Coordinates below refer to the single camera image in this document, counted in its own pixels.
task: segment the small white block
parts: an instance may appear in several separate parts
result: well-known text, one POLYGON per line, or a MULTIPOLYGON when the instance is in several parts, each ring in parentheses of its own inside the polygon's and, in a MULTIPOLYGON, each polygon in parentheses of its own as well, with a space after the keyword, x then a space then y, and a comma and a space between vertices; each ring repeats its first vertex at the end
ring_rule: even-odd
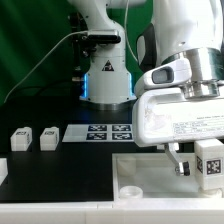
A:
POLYGON ((27 151, 32 142, 32 129, 29 127, 18 128, 10 140, 12 151, 27 151))
POLYGON ((54 151, 59 142, 59 128, 45 128, 40 136, 41 151, 54 151))
POLYGON ((224 187, 224 145, 217 139, 196 141, 194 145, 197 182, 203 190, 224 187))

